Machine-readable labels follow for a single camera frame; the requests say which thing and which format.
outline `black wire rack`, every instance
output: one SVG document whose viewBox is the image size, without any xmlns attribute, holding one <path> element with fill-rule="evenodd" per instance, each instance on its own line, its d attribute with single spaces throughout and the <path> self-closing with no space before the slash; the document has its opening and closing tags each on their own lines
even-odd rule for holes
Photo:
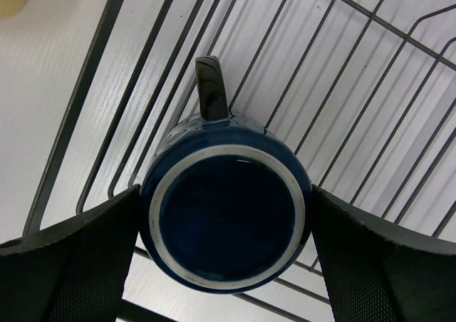
<svg viewBox="0 0 456 322">
<path fill-rule="evenodd" d="M 56 183 L 56 179 L 57 179 L 59 170 L 61 168 L 61 165 L 63 163 L 63 159 L 65 157 L 66 150 L 68 149 L 68 145 L 72 138 L 73 131 L 75 130 L 76 123 L 78 122 L 80 113 L 83 109 L 84 102 L 87 98 L 87 95 L 88 95 L 88 92 L 90 89 L 90 86 L 95 77 L 95 72 L 97 71 L 97 68 L 100 64 L 101 58 L 103 56 L 103 52 L 104 52 L 105 47 L 110 38 L 110 35 L 111 35 L 111 32 L 115 25 L 118 14 L 122 8 L 123 1 L 124 0 L 108 0 L 105 5 L 104 12 L 101 16 L 101 19 L 100 19 L 100 22 L 96 29 L 95 35 L 93 37 L 92 43 L 88 50 L 88 54 L 85 58 L 83 67 L 81 69 L 81 72 L 79 74 L 78 80 L 75 85 L 75 88 L 73 90 L 73 94 L 71 96 L 68 107 L 66 109 L 66 113 L 63 117 L 61 126 L 58 130 L 58 134 L 57 134 L 55 142 L 53 144 L 51 154 L 49 155 L 48 162 L 46 164 L 46 168 L 43 171 L 43 175 L 42 175 L 40 184 L 36 191 L 36 196 L 34 197 L 33 204 L 31 206 L 31 210 L 28 215 L 28 219 L 26 221 L 26 226 L 24 228 L 24 235 L 30 234 L 33 232 L 37 232 L 40 229 L 41 220 L 43 219 L 43 215 L 46 210 L 49 198 L 51 196 L 54 184 Z M 135 90 L 135 86 L 137 85 L 138 79 L 140 78 L 140 74 L 143 71 L 143 68 L 145 67 L 147 57 L 150 55 L 152 47 L 155 45 L 157 36 L 159 35 L 162 25 L 165 22 L 165 19 L 167 18 L 167 14 L 173 4 L 173 1 L 174 0 L 164 0 L 162 3 L 160 12 L 158 13 L 157 18 L 153 24 L 153 27 L 150 30 L 150 34 L 143 46 L 142 52 L 136 62 L 134 70 L 129 78 L 126 89 L 124 90 L 124 92 L 121 96 L 120 102 L 118 103 L 118 106 L 115 109 L 115 113 L 113 115 L 112 120 L 110 121 L 108 131 L 103 138 L 103 141 L 101 143 L 100 149 L 96 156 L 95 162 L 93 163 L 93 165 L 91 167 L 90 174 L 85 182 L 85 185 L 83 187 L 83 190 L 82 190 L 81 195 L 78 200 L 78 204 L 76 207 L 76 214 L 81 213 L 84 209 L 88 195 L 90 194 L 90 191 L 93 189 L 93 184 L 100 171 L 100 167 L 105 159 L 108 149 L 111 146 L 111 142 L 116 133 L 116 130 L 118 129 L 120 120 L 121 120 L 122 116 L 124 115 L 125 109 L 129 103 L 129 100 L 132 97 L 132 94 L 133 94 L 133 91 Z M 164 135 L 166 135 L 166 133 L 172 127 L 176 126 L 176 124 L 180 121 L 182 115 L 184 114 L 185 108 L 190 104 L 190 98 L 192 97 L 192 93 L 194 92 L 195 85 L 196 85 L 195 79 L 193 81 L 190 81 L 190 83 L 186 87 L 184 93 L 178 93 L 178 87 L 179 87 L 182 79 L 185 76 L 185 72 L 187 71 L 189 66 L 192 66 L 192 64 L 193 64 L 192 62 L 193 62 L 194 58 L 196 56 L 198 56 L 198 55 L 195 55 L 195 51 L 197 50 L 198 45 L 200 44 L 204 34 L 207 31 L 207 27 L 209 26 L 209 23 L 213 19 L 214 13 L 217 10 L 217 7 L 219 6 L 220 1 L 221 0 L 213 0 L 209 10 L 207 11 L 204 21 L 202 22 L 202 24 L 199 28 L 199 31 L 197 32 L 197 35 L 196 35 L 192 45 L 190 46 L 190 49 L 188 50 L 187 57 L 184 59 L 182 66 L 180 68 L 180 71 L 177 74 L 171 89 L 169 90 L 164 103 L 160 107 L 160 112 L 158 113 L 158 118 L 155 121 L 155 124 L 152 128 L 151 133 L 148 135 L 145 146 L 142 149 L 142 151 L 140 152 L 140 156 L 134 166 L 134 169 L 133 169 L 132 173 L 129 174 L 130 179 L 128 181 L 128 185 L 132 185 L 134 183 L 134 181 L 137 178 L 138 172 L 140 171 L 141 167 L 143 166 L 146 156 L 148 154 L 150 154 L 150 152 L 151 152 L 150 148 L 151 148 L 152 142 L 156 138 L 160 137 L 158 134 L 159 128 L 160 128 L 160 126 L 162 126 L 162 124 L 165 123 L 165 116 L 168 114 L 168 111 L 170 109 L 172 102 L 174 100 L 179 101 L 179 103 L 177 104 L 177 109 L 171 112 L 170 121 L 166 123 L 165 131 L 163 133 Z M 220 22 L 217 22 L 218 28 L 212 37 L 212 41 L 210 43 L 209 48 L 207 49 L 206 54 L 211 54 L 213 52 L 214 46 L 218 42 L 219 37 L 221 36 L 221 34 L 225 28 L 225 25 L 230 17 L 230 14 L 232 14 L 232 10 L 237 1 L 238 0 L 231 0 L 226 11 L 224 12 L 222 20 Z M 279 20 L 280 15 L 283 13 L 283 10 L 286 7 L 288 1 L 289 0 L 281 0 L 280 4 L 276 10 L 276 13 L 274 14 L 274 17 L 270 21 L 269 26 L 268 26 L 263 38 L 259 42 L 259 44 L 256 48 L 256 51 L 255 51 L 252 59 L 250 60 L 250 63 L 244 73 L 244 76 L 243 76 L 240 84 L 238 85 L 237 89 L 235 90 L 232 101 L 229 104 L 230 108 L 232 108 L 234 106 L 234 104 L 239 99 L 239 96 L 242 94 L 244 85 L 245 85 L 247 79 L 249 78 L 249 76 L 251 75 L 252 69 L 255 67 L 257 62 L 259 62 L 261 52 L 264 50 L 266 43 L 270 39 L 271 32 L 274 30 L 274 27 L 276 26 L 277 21 Z M 398 134 L 398 131 L 399 131 L 401 125 L 404 123 L 404 121 L 408 117 L 408 114 L 410 113 L 411 108 L 414 106 L 416 100 L 419 98 L 420 94 L 423 91 L 423 88 L 427 85 L 428 81 L 431 79 L 437 66 L 443 65 L 444 67 L 447 67 L 450 70 L 456 71 L 456 64 L 454 64 L 452 61 L 450 61 L 448 58 L 445 57 L 445 55 L 446 55 L 447 51 L 449 50 L 449 48 L 451 47 L 451 45 L 456 41 L 456 37 L 448 39 L 446 41 L 446 43 L 444 44 L 444 46 L 439 51 L 433 50 L 432 48 L 426 46 L 424 43 L 422 43 L 421 41 L 419 41 L 413 37 L 413 33 L 415 31 L 417 31 L 417 29 L 419 29 L 423 25 L 423 23 L 425 23 L 426 21 L 428 21 L 430 19 L 434 19 L 436 16 L 446 14 L 446 13 L 456 9 L 456 4 L 443 7 L 436 11 L 431 11 L 431 12 L 426 13 L 425 15 L 416 19 L 414 24 L 407 31 L 403 31 L 402 29 L 397 28 L 396 26 L 392 25 L 385 19 L 382 19 L 378 15 L 378 12 L 380 11 L 380 9 L 383 8 L 385 5 L 387 5 L 388 0 L 379 0 L 378 3 L 375 5 L 375 8 L 372 11 L 369 11 L 367 8 L 365 8 L 364 6 L 362 6 L 357 1 L 354 1 L 354 0 L 331 0 L 329 5 L 326 7 L 326 10 L 324 11 L 323 16 L 321 17 L 321 20 L 318 23 L 318 26 L 316 27 L 315 31 L 313 32 L 313 35 L 311 36 L 310 41 L 308 42 L 305 49 L 302 51 L 299 62 L 296 64 L 296 67 L 295 67 L 291 77 L 289 78 L 288 82 L 286 83 L 286 86 L 284 87 L 283 91 L 281 93 L 279 93 L 279 95 L 277 95 L 276 104 L 275 104 L 273 110 L 271 111 L 271 113 L 267 119 L 267 122 L 266 122 L 266 126 L 268 128 L 273 123 L 274 118 L 277 117 L 277 113 L 278 113 L 279 109 L 281 108 L 282 104 L 284 103 L 284 100 L 286 99 L 287 95 L 290 93 L 290 88 L 291 88 L 292 84 L 294 83 L 294 81 L 296 80 L 296 77 L 297 77 L 304 61 L 308 58 L 309 53 L 311 52 L 311 49 L 315 46 L 317 38 L 321 35 L 322 28 L 323 28 L 324 24 L 326 23 L 328 17 L 330 16 L 330 13 L 334 10 L 335 5 L 340 2 L 351 7 L 352 9 L 355 9 L 358 13 L 367 17 L 368 20 L 365 22 L 357 39 L 354 41 L 353 46 L 351 47 L 350 51 L 348 52 L 348 55 L 346 56 L 344 62 L 342 63 L 342 66 L 338 70 L 336 77 L 333 79 L 333 82 L 332 82 L 331 86 L 329 87 L 329 90 L 327 91 L 327 93 L 324 93 L 323 100 L 321 101 L 320 106 L 318 107 L 314 116 L 312 117 L 311 122 L 303 129 L 302 137 L 299 140 L 299 143 L 297 144 L 297 146 L 295 148 L 295 154 L 298 154 L 300 152 L 301 148 L 303 147 L 304 143 L 308 139 L 309 135 L 311 134 L 313 129 L 316 127 L 316 122 L 321 117 L 323 110 L 326 107 L 326 105 L 328 104 L 330 97 L 332 95 L 335 95 L 336 86 L 341 81 L 343 74 L 350 68 L 351 59 L 352 59 L 353 55 L 355 54 L 355 52 L 358 50 L 358 47 L 360 46 L 363 39 L 366 38 L 366 33 L 368 32 L 368 29 L 370 28 L 370 26 L 373 23 L 378 24 L 379 26 L 386 29 L 386 31 L 388 31 L 389 33 L 393 34 L 394 36 L 397 36 L 397 38 L 400 39 L 400 44 L 399 44 L 399 47 L 397 47 L 395 49 L 393 56 L 389 59 L 388 64 L 383 69 L 376 84 L 373 86 L 373 90 L 371 90 L 370 93 L 368 94 L 367 100 L 363 103 L 361 109 L 357 112 L 356 118 L 351 123 L 347 133 L 344 135 L 343 141 L 339 145 L 337 151 L 332 155 L 332 158 L 331 158 L 331 161 L 329 162 L 328 167 L 323 172 L 323 176 L 317 182 L 318 186 L 321 186 L 321 187 L 325 186 L 325 183 L 326 183 L 326 180 L 328 179 L 329 174 L 334 169 L 334 166 L 335 166 L 336 162 L 338 161 L 338 159 L 340 158 L 342 152 L 345 150 L 347 143 L 353 137 L 353 134 L 356 132 L 356 128 L 361 123 L 363 116 L 365 114 L 367 114 L 366 112 L 368 111 L 370 105 L 372 104 L 375 95 L 378 93 L 378 91 L 379 91 L 380 87 L 382 86 L 387 75 L 393 69 L 393 66 L 395 65 L 401 52 L 403 52 L 404 48 L 406 48 L 408 46 L 413 46 L 414 48 L 418 49 L 419 51 L 421 51 L 422 53 L 424 53 L 425 55 L 427 55 L 433 59 L 431 67 L 428 68 L 428 70 L 425 73 L 424 77 L 422 78 L 419 86 L 416 88 L 415 92 L 410 97 L 408 104 L 405 106 L 405 109 L 400 114 L 399 119 L 394 124 L 394 127 L 391 130 L 386 141 L 382 144 L 380 151 L 375 155 L 375 159 L 370 164 L 367 173 L 365 173 L 363 175 L 363 179 L 361 180 L 361 183 L 359 184 L 358 188 L 355 190 L 355 193 L 349 199 L 351 204 L 353 204 L 358 199 L 358 197 L 360 196 L 360 193 L 365 188 L 365 186 L 368 184 L 369 179 L 371 178 L 371 176 L 373 175 L 373 173 L 379 166 L 380 162 L 385 157 L 385 152 L 387 151 L 388 147 L 392 143 L 394 137 L 397 137 L 397 134 Z M 169 59 L 166 63 L 166 66 L 164 67 L 162 73 L 160 74 L 160 78 L 149 98 L 149 101 L 147 102 L 147 105 L 145 106 L 145 108 L 142 112 L 141 118 L 139 119 L 135 132 L 133 133 L 133 135 L 130 136 L 128 147 L 126 148 L 125 153 L 123 154 L 120 163 L 115 165 L 116 171 L 113 175 L 113 178 L 110 180 L 109 189 L 108 189 L 108 197 L 112 197 L 114 195 L 115 189 L 119 183 L 119 179 L 125 171 L 125 166 L 132 155 L 133 149 L 137 145 L 141 132 L 143 131 L 144 127 L 147 124 L 147 119 L 150 117 L 152 110 L 157 108 L 157 102 L 158 102 L 159 95 L 161 94 L 161 92 L 164 88 L 165 82 L 170 75 L 172 67 L 175 65 L 176 59 L 182 50 L 182 46 L 184 45 L 185 41 L 187 40 L 187 38 L 189 36 L 190 29 L 193 27 L 195 19 L 197 18 L 197 15 L 200 12 L 200 9 L 202 8 L 203 3 L 204 3 L 204 0 L 196 0 L 191 12 L 189 13 L 189 16 L 187 17 L 187 20 L 185 22 L 185 25 L 183 26 L 182 32 L 180 33 L 180 35 L 177 39 L 177 43 L 175 44 L 175 47 L 172 50 L 172 53 L 169 55 Z M 417 167 L 420 164 L 422 164 L 424 156 L 426 156 L 426 154 L 428 154 L 430 148 L 433 147 L 433 145 L 435 145 L 436 138 L 438 135 L 440 135 L 445 124 L 447 124 L 448 120 L 452 116 L 455 105 L 456 105 L 456 96 L 455 96 L 455 99 L 451 102 L 451 104 L 447 107 L 447 110 L 443 113 L 443 115 L 440 119 L 440 122 L 436 125 L 436 128 L 433 130 L 432 134 L 430 135 L 429 140 L 425 143 L 424 148 L 420 151 L 420 154 L 415 159 L 412 167 L 408 170 L 405 178 L 400 183 L 400 185 L 395 188 L 395 194 L 393 195 L 393 198 L 390 200 L 390 202 L 387 204 L 386 208 L 384 209 L 383 213 L 381 214 L 381 217 L 386 218 L 388 213 L 390 213 L 393 205 L 398 201 L 398 198 L 403 193 L 406 185 L 409 183 L 410 179 L 415 174 Z M 420 194 L 420 191 L 426 186 L 431 175 L 433 174 L 433 172 L 439 165 L 442 158 L 445 156 L 446 152 L 449 150 L 450 146 L 452 145 L 452 143 L 455 139 L 455 136 L 456 136 L 456 128 L 448 135 L 446 141 L 443 143 L 440 150 L 438 151 L 438 153 L 436 154 L 436 156 L 434 157 L 432 162 L 429 164 L 424 175 L 421 177 L 418 185 L 416 185 L 415 189 L 408 197 L 408 200 L 403 205 L 403 208 L 401 209 L 398 216 L 394 220 L 394 222 L 396 224 L 401 223 L 401 221 L 403 220 L 403 217 L 408 213 L 408 211 L 412 207 L 414 201 L 417 199 L 418 195 Z M 449 224 L 450 220 L 454 217 L 455 212 L 456 212 L 456 201 L 450 207 L 448 207 L 447 213 L 441 219 L 437 228 L 432 233 L 432 235 L 434 237 L 440 236 L 442 231 Z M 135 253 L 138 254 L 139 256 L 148 258 L 147 252 L 139 247 L 136 247 Z M 312 274 L 322 276 L 322 273 L 316 268 L 317 264 L 318 264 L 318 258 L 315 259 L 311 265 L 304 264 L 300 261 L 296 261 L 294 265 L 298 266 L 301 269 L 309 271 Z M 278 278 L 278 279 L 276 279 L 275 282 L 279 285 L 282 285 L 291 290 L 294 290 L 300 294 L 307 295 L 308 297 L 314 298 L 320 302 L 329 304 L 329 300 L 326 297 L 323 297 L 319 294 L 315 294 L 314 292 L 312 292 L 308 289 L 302 288 L 300 286 L 297 286 L 296 284 L 293 284 L 289 281 Z M 297 316 L 296 314 L 288 312 L 279 307 L 273 306 L 270 303 L 267 303 L 265 301 L 254 298 L 253 296 L 250 296 L 249 294 L 238 294 L 236 296 L 238 298 L 248 301 L 254 305 L 260 306 L 266 310 L 269 310 L 273 313 L 279 314 L 280 316 L 288 318 L 289 320 L 299 321 L 299 322 L 307 321 L 305 318 Z M 128 316 L 122 316 L 122 318 L 127 319 L 127 320 L 129 318 L 131 318 L 131 316 L 132 316 L 131 313 L 125 313 L 125 315 L 128 315 Z"/>
</svg>

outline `mug handle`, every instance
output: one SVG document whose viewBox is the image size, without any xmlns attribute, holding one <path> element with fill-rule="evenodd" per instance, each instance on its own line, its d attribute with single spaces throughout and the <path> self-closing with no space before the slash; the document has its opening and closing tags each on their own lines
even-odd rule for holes
<svg viewBox="0 0 456 322">
<path fill-rule="evenodd" d="M 195 62 L 199 111 L 203 124 L 228 120 L 227 94 L 219 59 L 215 56 L 203 56 L 198 57 Z"/>
</svg>

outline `cup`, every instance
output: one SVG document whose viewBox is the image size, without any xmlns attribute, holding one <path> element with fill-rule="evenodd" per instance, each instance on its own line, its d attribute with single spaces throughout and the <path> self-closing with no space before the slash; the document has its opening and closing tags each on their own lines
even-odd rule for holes
<svg viewBox="0 0 456 322">
<path fill-rule="evenodd" d="M 196 74 L 200 114 L 157 149 L 141 187 L 140 234 L 181 284 L 239 293 L 296 260 L 311 230 L 311 182 L 284 143 L 229 112 L 216 57 L 197 58 Z"/>
</svg>

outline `wire rack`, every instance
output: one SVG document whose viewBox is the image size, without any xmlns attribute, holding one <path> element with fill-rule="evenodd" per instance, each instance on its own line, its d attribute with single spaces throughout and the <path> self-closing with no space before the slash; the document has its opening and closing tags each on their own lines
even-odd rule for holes
<svg viewBox="0 0 456 322">
<path fill-rule="evenodd" d="M 125 115 L 131 113 L 138 83 L 151 51 L 160 47 L 159 35 L 172 19 L 170 11 L 175 1 L 162 0 L 134 69 L 116 101 L 108 128 L 103 136 L 98 136 L 101 143 L 79 191 L 76 214 L 87 207 L 88 198 L 98 190 L 96 182 L 106 182 L 100 171 L 113 148 L 118 161 L 109 162 L 108 197 L 126 185 L 140 182 L 145 165 L 163 136 L 181 118 L 197 111 L 192 75 L 194 58 L 201 53 L 216 53 L 221 55 L 222 67 L 228 67 L 225 82 L 236 84 L 228 87 L 232 93 L 229 107 L 254 116 L 284 140 L 309 170 L 311 178 L 317 179 L 318 186 L 396 224 L 434 237 L 443 237 L 445 233 L 445 238 L 451 239 L 450 230 L 456 231 L 453 219 L 456 195 L 451 193 L 451 184 L 456 181 L 456 166 L 451 162 L 456 136 L 456 65 L 452 61 L 456 31 L 448 26 L 455 17 L 455 3 L 437 0 L 419 9 L 416 7 L 419 0 L 409 7 L 406 0 L 376 0 L 374 5 L 365 0 L 315 0 L 309 4 L 315 9 L 311 13 L 313 28 L 305 34 L 291 28 L 294 23 L 289 18 L 293 10 L 294 16 L 299 16 L 296 12 L 303 0 L 271 1 L 264 4 L 264 11 L 271 12 L 261 18 L 266 22 L 264 28 L 252 32 L 256 37 L 242 51 L 245 55 L 237 65 L 224 53 L 229 44 L 226 40 L 236 31 L 236 26 L 242 25 L 242 14 L 246 14 L 249 2 L 255 0 L 194 0 L 187 15 L 181 16 L 184 23 L 175 33 L 175 43 L 166 54 L 164 66 L 155 71 L 156 81 L 135 114 L 137 120 L 126 137 L 126 147 L 119 152 L 113 141 Z M 391 4 L 402 1 L 407 7 Z M 81 112 L 87 106 L 86 98 L 123 2 L 107 1 L 43 172 L 24 234 L 40 229 L 49 200 L 58 191 L 62 164 L 70 157 L 67 151 L 73 133 L 81 123 Z M 341 12 L 349 19 L 331 33 L 329 28 L 337 25 L 337 14 Z M 309 14 L 309 10 L 302 13 L 301 20 L 306 24 Z M 413 19 L 404 21 L 404 16 Z M 357 28 L 350 26 L 353 21 Z M 297 31 L 294 39 L 287 37 L 292 29 Z M 352 34 L 342 38 L 350 30 Z M 426 39 L 430 31 L 437 31 L 434 40 Z M 389 48 L 382 47 L 385 41 Z M 291 52 L 289 48 L 283 53 L 281 63 L 271 71 L 268 59 L 281 54 L 280 43 L 297 45 L 299 52 L 296 49 Z M 338 61 L 331 59 L 334 53 L 339 53 Z M 319 69 L 312 68 L 316 64 L 321 64 Z M 378 65 L 377 68 L 371 70 L 372 64 Z M 242 71 L 231 76 L 230 68 L 236 66 Z M 270 94 L 255 96 L 256 89 L 252 88 L 259 88 L 264 74 L 271 72 L 278 73 L 281 80 L 272 78 L 263 87 L 266 92 L 267 86 L 271 87 Z M 387 118 L 380 120 L 385 112 Z M 371 140 L 370 144 L 365 146 L 365 140 Z M 403 156 L 396 157 L 398 152 Z M 424 191 L 435 194 L 423 194 Z M 423 211 L 424 206 L 432 210 Z M 423 221 L 408 222 L 406 217 L 418 214 L 415 212 L 432 223 L 421 228 Z M 139 246 L 135 252 L 148 258 Z M 316 257 L 311 261 L 300 258 L 294 265 L 322 276 Z M 329 305 L 326 295 L 292 281 L 278 278 L 275 284 Z M 292 321 L 309 321 L 250 293 L 236 297 Z"/>
</svg>

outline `white ring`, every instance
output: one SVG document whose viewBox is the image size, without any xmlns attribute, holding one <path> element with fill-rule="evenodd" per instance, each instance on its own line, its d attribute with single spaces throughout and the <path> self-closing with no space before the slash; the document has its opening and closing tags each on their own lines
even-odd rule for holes
<svg viewBox="0 0 456 322">
<path fill-rule="evenodd" d="M 290 195 L 294 203 L 294 230 L 285 252 L 273 265 L 271 265 L 265 271 L 256 276 L 248 279 L 243 279 L 241 281 L 209 280 L 186 270 L 180 266 L 179 263 L 177 263 L 177 261 L 175 261 L 175 259 L 168 252 L 160 233 L 160 207 L 162 205 L 163 197 L 165 196 L 168 187 L 180 174 L 182 174 L 183 171 L 185 171 L 188 167 L 191 167 L 196 162 L 204 160 L 208 157 L 220 155 L 244 156 L 266 165 L 269 167 L 269 169 L 273 170 L 278 176 L 280 176 L 280 178 L 282 178 L 285 185 L 290 191 Z M 288 170 L 288 168 L 280 161 L 278 161 L 275 157 L 272 157 L 269 153 L 246 145 L 217 145 L 198 150 L 186 156 L 184 159 L 176 163 L 160 180 L 150 203 L 149 229 L 155 248 L 160 258 L 164 261 L 165 264 L 167 264 L 168 268 L 171 269 L 180 278 L 190 283 L 209 289 L 240 289 L 254 285 L 260 281 L 263 281 L 264 279 L 269 278 L 276 272 L 280 271 L 283 266 L 285 266 L 285 264 L 289 261 L 294 252 L 300 246 L 301 237 L 304 232 L 305 213 L 306 206 L 304 204 L 304 196 L 298 182 L 290 170 Z"/>
</svg>

